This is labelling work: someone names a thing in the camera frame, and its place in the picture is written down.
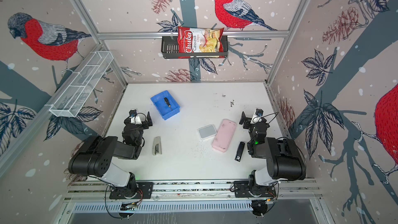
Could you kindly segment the black handled screwdriver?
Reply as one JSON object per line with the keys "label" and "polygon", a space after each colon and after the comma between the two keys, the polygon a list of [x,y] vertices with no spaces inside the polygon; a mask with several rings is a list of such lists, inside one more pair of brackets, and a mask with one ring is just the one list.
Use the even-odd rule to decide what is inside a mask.
{"label": "black handled screwdriver", "polygon": [[170,104],[168,98],[165,97],[165,98],[164,98],[164,101],[165,101],[165,103],[167,104],[167,106],[168,106],[169,108],[171,108],[171,104]]}

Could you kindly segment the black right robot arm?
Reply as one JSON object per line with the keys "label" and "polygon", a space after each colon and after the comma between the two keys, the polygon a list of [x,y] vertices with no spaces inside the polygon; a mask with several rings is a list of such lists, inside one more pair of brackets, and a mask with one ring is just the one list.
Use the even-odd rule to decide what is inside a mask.
{"label": "black right robot arm", "polygon": [[267,135],[270,128],[263,110],[256,109],[251,118],[241,114],[239,124],[249,132],[248,153],[252,158],[264,159],[265,167],[254,170],[250,178],[259,186],[270,186],[278,181],[303,180],[306,177],[306,163],[294,140]]}

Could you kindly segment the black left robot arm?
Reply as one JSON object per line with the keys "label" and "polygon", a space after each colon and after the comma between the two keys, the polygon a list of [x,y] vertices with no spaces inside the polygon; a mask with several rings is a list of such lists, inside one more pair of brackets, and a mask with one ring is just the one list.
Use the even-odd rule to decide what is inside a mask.
{"label": "black left robot arm", "polygon": [[87,138],[72,156],[68,164],[69,173],[102,177],[110,168],[113,157],[138,159],[145,146],[144,130],[151,126],[153,122],[149,113],[129,111],[129,116],[124,120],[122,141],[118,141],[116,136]]}

